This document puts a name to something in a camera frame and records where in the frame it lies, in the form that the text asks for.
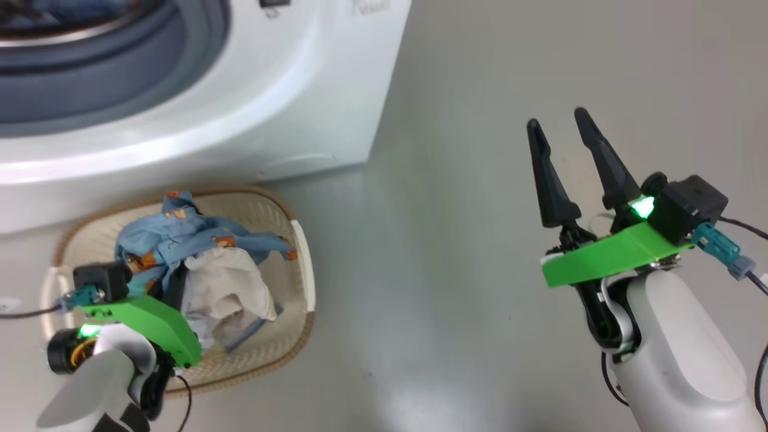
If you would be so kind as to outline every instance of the green bracket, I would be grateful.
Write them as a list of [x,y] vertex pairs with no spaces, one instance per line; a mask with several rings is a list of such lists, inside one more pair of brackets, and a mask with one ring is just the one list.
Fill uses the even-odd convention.
[[675,246],[642,222],[548,261],[541,271],[550,288],[561,287],[634,270],[692,246]]
[[147,295],[84,306],[96,321],[119,321],[169,353],[178,367],[197,366],[202,348],[181,312]]

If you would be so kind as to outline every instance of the blue connector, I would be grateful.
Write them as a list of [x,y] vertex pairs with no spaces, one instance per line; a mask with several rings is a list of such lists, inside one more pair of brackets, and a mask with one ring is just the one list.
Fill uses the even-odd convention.
[[93,285],[78,288],[64,294],[64,297],[57,298],[54,306],[61,305],[60,311],[67,313],[76,307],[90,306],[96,304],[104,298],[104,292],[99,291]]
[[728,273],[737,281],[755,268],[755,261],[741,254],[741,247],[717,230],[709,222],[699,225],[691,241],[704,252],[717,258],[728,267]]

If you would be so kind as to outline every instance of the green led light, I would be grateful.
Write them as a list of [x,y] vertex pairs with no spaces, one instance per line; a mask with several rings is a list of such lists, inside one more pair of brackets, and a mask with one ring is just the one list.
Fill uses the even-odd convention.
[[80,327],[80,335],[82,337],[96,336],[99,331],[101,331],[100,325],[83,324],[83,327]]
[[654,197],[647,197],[639,200],[632,204],[632,209],[637,213],[637,216],[640,216],[643,219],[648,219],[648,216],[650,216],[650,213],[654,210]]

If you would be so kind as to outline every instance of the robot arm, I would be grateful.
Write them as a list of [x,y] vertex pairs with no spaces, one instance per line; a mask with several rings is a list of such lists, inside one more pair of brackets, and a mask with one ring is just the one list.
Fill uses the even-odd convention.
[[121,324],[105,327],[94,355],[74,373],[37,422],[41,432],[149,432],[141,389],[154,366],[154,349]]
[[73,376],[38,418],[38,431],[150,430],[174,368],[200,360],[197,336],[178,310],[185,272],[180,266],[157,296],[128,297],[131,273],[123,264],[74,270],[75,290],[59,299],[60,307],[118,324],[64,329],[48,342],[50,368]]
[[[656,173],[639,188],[586,110],[577,108],[575,117],[598,168],[604,206],[616,218],[605,238],[577,225],[581,211],[568,199],[550,162],[549,143],[531,120],[528,140],[542,224],[562,227],[561,245],[542,260],[549,286],[576,288],[592,337],[611,359],[643,432],[765,431],[743,366],[688,286],[670,271],[678,252],[695,244],[737,280],[755,277],[754,262],[713,227],[727,198],[696,175],[668,183]],[[642,202],[651,201],[649,211],[635,207],[641,192],[648,196]],[[608,283],[627,272],[637,276]]]
[[626,300],[637,349],[612,367],[641,430],[765,431],[744,367],[682,279],[642,274]]

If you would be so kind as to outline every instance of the patterned fabric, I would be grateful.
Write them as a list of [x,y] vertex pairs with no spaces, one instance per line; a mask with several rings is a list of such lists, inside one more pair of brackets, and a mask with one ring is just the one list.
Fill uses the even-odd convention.
[[0,30],[79,28],[120,18],[157,1],[131,0],[0,0]]
[[114,256],[131,268],[131,295],[142,295],[158,280],[167,289],[170,275],[187,257],[212,248],[240,248],[261,264],[271,251],[289,259],[293,249],[272,233],[250,233],[227,218],[209,217],[192,202],[189,192],[172,191],[160,214],[138,219],[118,235]]

